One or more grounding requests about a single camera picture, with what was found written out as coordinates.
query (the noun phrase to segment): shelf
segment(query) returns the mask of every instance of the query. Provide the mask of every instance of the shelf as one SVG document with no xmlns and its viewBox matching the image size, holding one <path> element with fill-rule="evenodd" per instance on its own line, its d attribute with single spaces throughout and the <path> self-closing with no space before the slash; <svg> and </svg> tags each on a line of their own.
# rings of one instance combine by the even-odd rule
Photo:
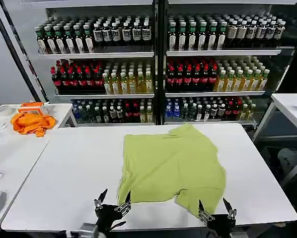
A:
<svg viewBox="0 0 297 238">
<path fill-rule="evenodd" d="M 294 5 L 297 0 L 169 0 L 169 4 L 286 4 Z"/>
<path fill-rule="evenodd" d="M 151 5 L 152 0 L 22 0 L 28 8 L 58 8 L 81 6 Z"/>
<path fill-rule="evenodd" d="M 115 99 L 115 98 L 153 98 L 154 94 L 92 94 L 92 95 L 54 95 L 61 99 Z"/>
<path fill-rule="evenodd" d="M 154 52 L 113 52 L 113 53 L 85 53 L 85 54 L 49 54 L 39 55 L 42 59 L 94 59 L 94 58 L 147 58 L 153 57 Z"/>
<path fill-rule="evenodd" d="M 155 125 L 155 123 L 85 123 L 78 124 L 78 127 L 88 126 L 143 126 L 143 125 Z"/>
<path fill-rule="evenodd" d="M 276 56 L 281 50 L 167 51 L 167 56 Z"/>
<path fill-rule="evenodd" d="M 203 93 L 165 93 L 167 98 L 181 97 L 210 97 L 210 96 L 260 96 L 265 91 L 242 91 L 242 92 L 203 92 Z"/>
</svg>

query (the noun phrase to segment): orange object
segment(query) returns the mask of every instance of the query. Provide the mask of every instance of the orange object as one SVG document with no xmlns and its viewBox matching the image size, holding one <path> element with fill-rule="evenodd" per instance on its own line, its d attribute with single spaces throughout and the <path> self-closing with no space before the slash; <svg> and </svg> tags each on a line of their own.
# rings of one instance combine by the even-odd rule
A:
<svg viewBox="0 0 297 238">
<path fill-rule="evenodd" d="M 13 124 L 13 129 L 22 135 L 35 133 L 37 137 L 43 137 L 47 129 L 54 127 L 56 120 L 49 115 L 18 113 L 10 123 Z"/>
</svg>

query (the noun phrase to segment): table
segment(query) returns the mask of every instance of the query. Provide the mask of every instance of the table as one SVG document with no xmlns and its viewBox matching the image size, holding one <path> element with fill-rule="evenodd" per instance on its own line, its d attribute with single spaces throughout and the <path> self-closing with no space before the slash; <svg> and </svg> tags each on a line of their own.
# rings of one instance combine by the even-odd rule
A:
<svg viewBox="0 0 297 238">
<path fill-rule="evenodd" d="M 45 137 L 0 135 L 0 190 L 6 193 L 0 224 L 48 141 Z"/>
<path fill-rule="evenodd" d="M 18 113 L 18 108 L 20 104 L 11 104 L 9 105 L 13 108 L 13 114 L 6 117 L 0 116 L 0 123 L 6 123 L 7 128 L 0 130 L 0 134 L 6 135 L 19 135 L 17 131 L 13 130 L 13 125 L 10 123 L 12 117 Z M 57 130 L 60 127 L 63 127 L 65 123 L 68 121 L 71 127 L 77 127 L 77 122 L 72 113 L 73 105 L 70 103 L 63 104 L 49 104 L 45 103 L 45 107 L 49 111 L 49 115 L 53 116 L 56 119 L 56 124 L 51 130 L 46 130 L 46 134 L 50 133 L 50 131 Z"/>
<path fill-rule="evenodd" d="M 279 109 L 297 127 L 297 94 L 272 94 L 271 97 L 273 101 L 253 136 L 254 143 L 259 139 L 260 133 L 266 128 L 276 109 Z M 296 174 L 297 165 L 286 175 L 281 186 L 285 186 Z"/>
<path fill-rule="evenodd" d="M 163 134 L 177 125 L 60 128 L 40 156 L 2 223 L 7 231 L 78 230 L 96 222 L 93 200 L 106 188 L 117 203 L 126 134 Z M 294 221 L 297 214 L 241 125 L 195 124 L 218 148 L 226 169 L 224 197 L 238 210 L 237 225 Z M 216 213 L 226 213 L 222 202 Z M 116 230 L 203 227 L 174 203 L 132 204 Z"/>
</svg>

